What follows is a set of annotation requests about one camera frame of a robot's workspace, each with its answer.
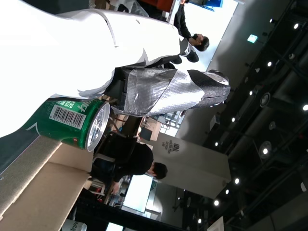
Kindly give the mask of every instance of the can lid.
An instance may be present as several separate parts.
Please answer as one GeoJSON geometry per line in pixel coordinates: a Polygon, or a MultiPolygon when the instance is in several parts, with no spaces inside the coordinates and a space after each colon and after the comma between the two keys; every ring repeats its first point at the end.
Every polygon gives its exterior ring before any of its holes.
{"type": "Polygon", "coordinates": [[[107,126],[109,114],[110,105],[108,103],[103,104],[97,111],[87,134],[86,148],[88,152],[92,152],[101,140],[107,126]]]}

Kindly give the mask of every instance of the hand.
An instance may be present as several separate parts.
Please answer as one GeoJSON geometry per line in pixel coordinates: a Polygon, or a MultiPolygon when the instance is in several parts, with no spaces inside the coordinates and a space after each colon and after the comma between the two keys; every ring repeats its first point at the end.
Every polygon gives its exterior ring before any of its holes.
{"type": "Polygon", "coordinates": [[[113,195],[117,194],[120,190],[120,183],[119,182],[113,182],[111,187],[112,187],[111,194],[113,194],[113,195]]]}
{"type": "Polygon", "coordinates": [[[190,38],[188,41],[189,41],[189,43],[190,43],[192,46],[201,45],[200,42],[198,42],[197,40],[195,40],[195,39],[193,39],[193,38],[190,38]]]}

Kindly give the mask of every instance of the black chair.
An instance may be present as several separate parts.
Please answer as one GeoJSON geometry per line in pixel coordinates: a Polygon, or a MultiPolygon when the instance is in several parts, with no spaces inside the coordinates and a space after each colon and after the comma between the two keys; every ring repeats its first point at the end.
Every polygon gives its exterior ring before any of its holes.
{"type": "Polygon", "coordinates": [[[96,150],[92,162],[92,177],[109,186],[115,169],[129,161],[136,142],[137,138],[128,138],[122,134],[110,132],[101,147],[96,150]],[[105,169],[106,164],[102,161],[112,163],[112,166],[107,166],[108,172],[105,169]]]}
{"type": "Polygon", "coordinates": [[[128,138],[119,133],[110,132],[97,150],[93,158],[93,164],[97,159],[113,162],[116,165],[126,163],[134,151],[137,138],[128,138]]]}

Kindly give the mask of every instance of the man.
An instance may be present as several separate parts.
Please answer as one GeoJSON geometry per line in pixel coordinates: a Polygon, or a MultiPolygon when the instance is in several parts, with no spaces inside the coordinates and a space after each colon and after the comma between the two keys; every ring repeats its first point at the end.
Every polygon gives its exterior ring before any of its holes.
{"type": "MultiPolygon", "coordinates": [[[[168,169],[166,165],[153,161],[153,152],[146,144],[136,143],[135,148],[129,158],[129,160],[121,165],[114,172],[113,176],[113,191],[112,194],[116,194],[120,189],[120,180],[124,176],[129,175],[143,175],[147,173],[150,176],[155,177],[157,180],[161,180],[166,177],[168,169]]],[[[102,173],[101,169],[107,168],[106,161],[97,159],[95,166],[100,166],[99,169],[92,168],[91,175],[98,180],[108,183],[110,176],[102,173]]]]}
{"type": "Polygon", "coordinates": [[[201,34],[191,36],[186,26],[184,4],[188,2],[189,0],[181,0],[179,10],[174,18],[174,26],[178,29],[179,34],[186,38],[192,46],[199,51],[205,51],[210,45],[208,37],[201,34]]]}

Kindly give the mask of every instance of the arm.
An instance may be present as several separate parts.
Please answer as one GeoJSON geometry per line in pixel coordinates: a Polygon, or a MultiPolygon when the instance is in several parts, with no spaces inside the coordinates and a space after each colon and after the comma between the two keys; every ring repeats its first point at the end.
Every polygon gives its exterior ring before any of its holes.
{"type": "Polygon", "coordinates": [[[127,167],[120,168],[115,173],[114,182],[119,182],[122,179],[122,177],[128,176],[128,175],[133,175],[133,173],[131,172],[131,169],[127,167]]]}
{"type": "Polygon", "coordinates": [[[186,26],[184,7],[182,8],[182,14],[180,18],[180,30],[181,30],[182,36],[186,38],[187,40],[189,40],[192,37],[191,33],[189,32],[186,26]]]}

